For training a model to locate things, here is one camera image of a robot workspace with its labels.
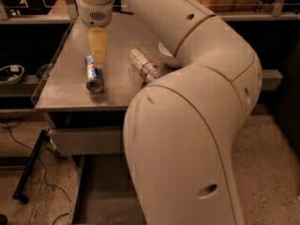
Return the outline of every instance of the cable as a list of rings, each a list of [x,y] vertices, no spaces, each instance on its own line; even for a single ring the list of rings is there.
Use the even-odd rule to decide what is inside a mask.
[[[22,145],[22,146],[24,146],[24,147],[30,149],[31,151],[33,150],[33,148],[31,148],[31,147],[25,145],[24,143],[21,143],[21,142],[17,141],[17,140],[14,138],[14,136],[12,135],[11,128],[10,128],[9,124],[6,122],[6,120],[5,120],[2,116],[0,116],[0,119],[1,119],[0,122],[4,123],[4,124],[7,126],[8,131],[9,131],[9,134],[10,134],[10,136],[11,136],[11,138],[13,139],[14,142],[16,142],[16,143],[18,143],[18,144],[20,144],[20,145]],[[44,176],[44,182],[45,182],[45,184],[46,184],[47,186],[51,187],[51,188],[58,188],[58,189],[62,190],[62,191],[65,193],[65,195],[66,195],[68,201],[71,203],[71,199],[69,198],[69,196],[67,195],[67,193],[66,193],[61,187],[56,186],[56,185],[50,185],[50,184],[47,183],[47,179],[46,179],[46,177],[47,177],[47,168],[46,168],[45,164],[42,162],[42,160],[41,160],[39,157],[37,157],[37,158],[38,158],[38,160],[40,161],[41,165],[42,165],[42,166],[44,167],[44,169],[45,169],[45,176]]]
[[[53,221],[52,225],[54,225],[55,222],[56,222],[59,218],[62,218],[63,216],[67,216],[67,215],[68,215],[68,213],[65,213],[65,214],[62,214],[62,215],[58,216],[58,217]]]

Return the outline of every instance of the concrete floor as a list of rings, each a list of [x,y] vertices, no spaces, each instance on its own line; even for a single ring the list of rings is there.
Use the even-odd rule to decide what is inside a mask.
[[[11,121],[16,140],[33,147],[42,129],[48,125],[35,112],[16,114],[0,112],[4,118],[22,117]],[[28,148],[14,142],[0,123],[0,156],[29,156]],[[43,145],[40,159],[47,167],[47,183],[63,188],[71,200],[75,197],[76,171],[65,159],[57,159]],[[237,134],[232,148],[233,166],[240,200],[247,225],[300,224],[300,160],[274,117],[264,107],[257,106]],[[0,214],[6,214],[11,225],[53,224],[70,210],[66,195],[44,182],[44,168],[39,161],[28,179],[24,194],[28,204],[13,200],[15,188],[22,175],[21,168],[0,169]],[[68,216],[55,224],[67,224]],[[99,224],[125,225],[127,222]]]

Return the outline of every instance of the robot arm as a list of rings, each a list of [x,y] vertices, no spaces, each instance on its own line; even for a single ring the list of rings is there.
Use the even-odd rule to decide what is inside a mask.
[[[148,225],[244,224],[232,146],[261,91],[258,56],[195,0],[122,1],[183,66],[127,109],[127,163]]]

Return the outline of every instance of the gray tabletop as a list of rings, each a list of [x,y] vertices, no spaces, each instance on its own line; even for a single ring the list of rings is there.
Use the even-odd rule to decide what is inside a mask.
[[[128,62],[128,52],[142,49],[163,72],[169,73],[158,53],[157,37],[134,15],[114,13],[106,27],[107,61],[103,69],[105,88],[92,93],[86,88],[84,57],[91,54],[89,28],[78,19],[61,51],[36,105],[41,112],[126,110],[144,87],[143,79]]]

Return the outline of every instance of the soda can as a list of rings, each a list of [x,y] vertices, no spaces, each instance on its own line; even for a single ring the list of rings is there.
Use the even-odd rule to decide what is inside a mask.
[[[87,72],[86,87],[91,92],[99,92],[104,88],[103,74],[100,68],[94,66],[92,55],[88,55],[84,59]]]

